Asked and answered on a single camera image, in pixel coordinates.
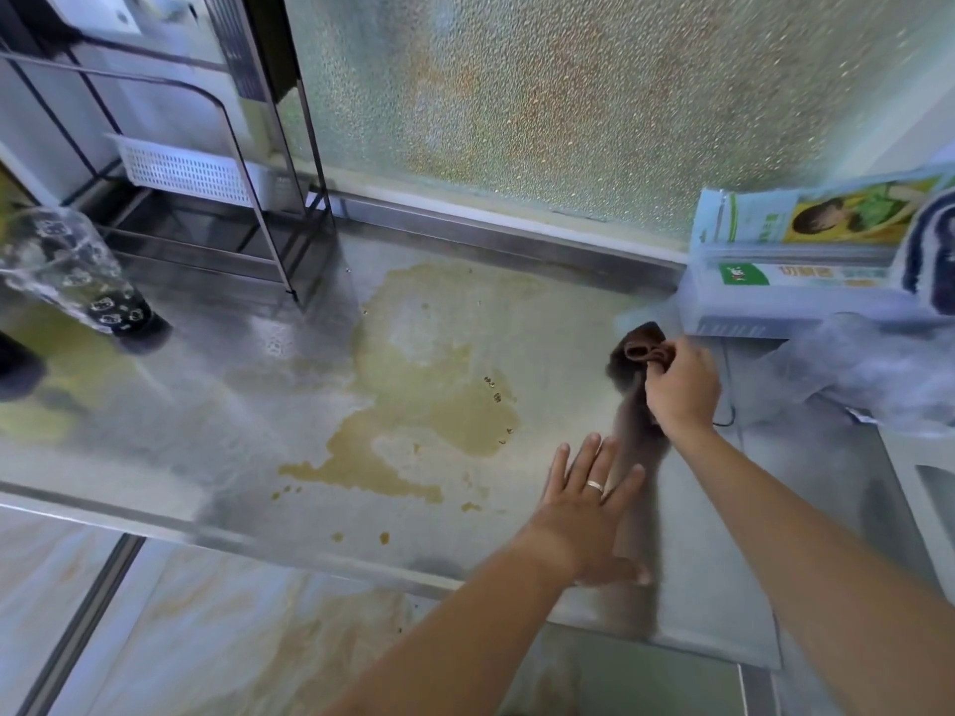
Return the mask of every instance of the textured glass window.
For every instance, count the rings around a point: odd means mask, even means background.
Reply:
[[[818,182],[952,0],[286,0],[324,162],[686,238]],[[307,150],[297,106],[283,106]]]

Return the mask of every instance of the forearm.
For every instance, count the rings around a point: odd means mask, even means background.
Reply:
[[[494,713],[568,584],[512,549],[492,555],[326,716]]]
[[[950,712],[955,609],[712,430],[672,440],[844,708]]]

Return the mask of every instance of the stainless steel countertop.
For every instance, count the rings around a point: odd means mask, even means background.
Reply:
[[[131,265],[175,328],[145,357],[5,293],[0,328],[51,373],[30,400],[0,405],[0,504],[424,596],[455,588],[532,512],[555,446],[610,431],[613,317],[666,292],[343,228],[313,263],[321,276],[304,313],[267,286]],[[766,345],[713,346],[733,400]],[[920,561],[874,428],[814,403],[725,436],[901,561]],[[679,455],[658,482],[651,641],[778,668],[770,605]],[[641,597],[572,589],[552,619],[633,637]]]

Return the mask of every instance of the hand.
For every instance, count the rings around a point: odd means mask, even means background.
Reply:
[[[599,434],[587,435],[567,472],[570,446],[557,449],[541,504],[511,542],[510,550],[544,565],[567,587],[578,581],[601,585],[617,580],[651,582],[650,571],[625,557],[614,557],[613,541],[627,506],[644,483],[637,465],[605,497],[587,481],[603,485],[620,443]]]
[[[652,361],[647,369],[647,405],[670,439],[687,428],[712,429],[719,402],[719,374],[709,349],[686,337],[673,343],[676,358],[664,373]]]

